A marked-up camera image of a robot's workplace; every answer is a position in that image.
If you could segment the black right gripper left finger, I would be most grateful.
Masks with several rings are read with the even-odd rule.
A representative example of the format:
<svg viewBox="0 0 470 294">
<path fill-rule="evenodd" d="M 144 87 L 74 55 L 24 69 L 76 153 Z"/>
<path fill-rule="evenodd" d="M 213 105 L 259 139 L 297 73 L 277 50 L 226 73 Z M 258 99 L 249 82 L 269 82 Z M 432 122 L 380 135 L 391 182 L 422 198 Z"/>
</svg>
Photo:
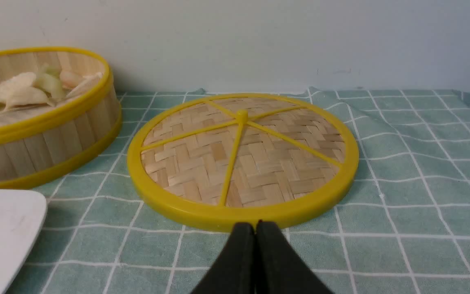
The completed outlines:
<svg viewBox="0 0 470 294">
<path fill-rule="evenodd" d="M 255 233 L 252 225 L 236 223 L 222 251 L 192 290 L 193 294 L 253 294 Z"/>
</svg>

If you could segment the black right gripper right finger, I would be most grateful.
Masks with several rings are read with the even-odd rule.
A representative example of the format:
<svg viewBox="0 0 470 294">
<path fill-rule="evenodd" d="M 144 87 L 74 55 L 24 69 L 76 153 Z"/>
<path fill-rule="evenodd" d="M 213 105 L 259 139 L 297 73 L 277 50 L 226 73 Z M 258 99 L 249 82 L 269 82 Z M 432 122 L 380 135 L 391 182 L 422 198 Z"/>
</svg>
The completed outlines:
<svg viewBox="0 0 470 294">
<path fill-rule="evenodd" d="M 292 248 L 274 222 L 256 226 L 257 294 L 331 294 Z"/>
</svg>

